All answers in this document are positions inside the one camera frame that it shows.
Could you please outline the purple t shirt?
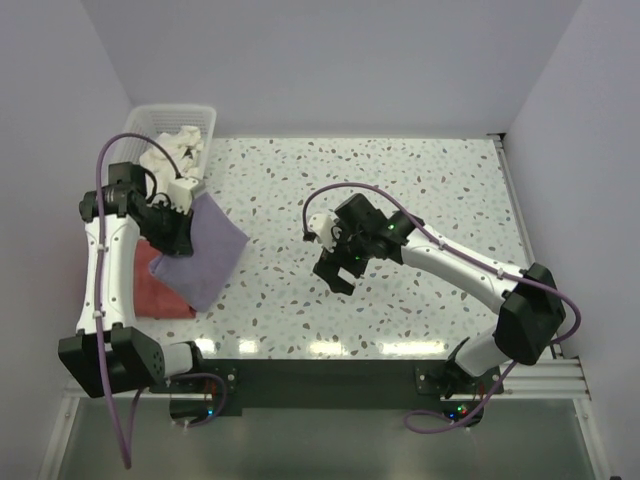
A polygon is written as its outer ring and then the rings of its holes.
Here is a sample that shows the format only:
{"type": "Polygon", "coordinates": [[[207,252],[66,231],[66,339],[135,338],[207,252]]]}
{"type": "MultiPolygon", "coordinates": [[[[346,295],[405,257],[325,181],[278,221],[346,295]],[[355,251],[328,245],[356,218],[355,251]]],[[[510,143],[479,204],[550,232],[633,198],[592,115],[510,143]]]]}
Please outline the purple t shirt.
{"type": "Polygon", "coordinates": [[[249,237],[223,212],[211,195],[192,203],[189,257],[160,255],[149,263],[150,274],[197,312],[207,311],[233,274],[249,237]]]}

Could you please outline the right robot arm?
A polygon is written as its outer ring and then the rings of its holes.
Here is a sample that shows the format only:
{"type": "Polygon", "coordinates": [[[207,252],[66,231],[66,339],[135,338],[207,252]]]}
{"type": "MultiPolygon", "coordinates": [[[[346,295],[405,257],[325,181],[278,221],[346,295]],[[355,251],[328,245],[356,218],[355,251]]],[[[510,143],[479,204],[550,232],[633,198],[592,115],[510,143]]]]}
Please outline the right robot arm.
{"type": "Polygon", "coordinates": [[[321,245],[313,272],[334,293],[354,291],[341,271],[359,278],[369,260],[390,260],[439,277],[496,314],[494,327],[464,339],[432,374],[444,394],[469,392],[485,373],[507,361],[536,364],[566,318],[546,267],[534,263],[521,269],[492,260],[450,241],[404,209],[386,216],[360,193],[332,214],[306,218],[304,238],[321,245]]]}

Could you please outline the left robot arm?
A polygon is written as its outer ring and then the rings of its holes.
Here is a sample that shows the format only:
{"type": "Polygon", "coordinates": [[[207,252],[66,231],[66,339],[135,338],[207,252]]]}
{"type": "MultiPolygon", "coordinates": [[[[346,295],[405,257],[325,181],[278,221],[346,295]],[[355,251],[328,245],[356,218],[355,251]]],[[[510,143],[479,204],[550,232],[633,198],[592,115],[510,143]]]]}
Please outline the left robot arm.
{"type": "Polygon", "coordinates": [[[162,199],[148,198],[144,169],[130,162],[108,168],[108,183],[79,204],[88,244],[84,306],[76,332],[60,340],[58,356],[91,398],[153,387],[169,378],[185,392],[200,390],[207,368],[192,341],[162,345],[136,326],[134,260],[140,239],[164,255],[188,258],[192,202],[203,182],[170,181],[162,199]]]}

